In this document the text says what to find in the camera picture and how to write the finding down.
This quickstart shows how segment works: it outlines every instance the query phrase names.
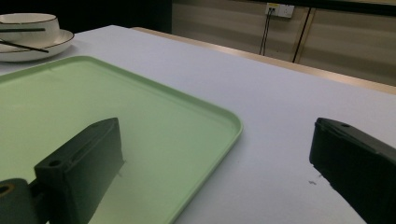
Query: table surface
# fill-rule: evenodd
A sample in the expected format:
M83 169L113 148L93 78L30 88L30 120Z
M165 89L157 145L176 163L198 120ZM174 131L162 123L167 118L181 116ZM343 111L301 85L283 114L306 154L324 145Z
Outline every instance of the table surface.
M308 160L317 118L396 147L395 88L142 28L78 33L89 55L233 111L244 131L176 223L364 223Z

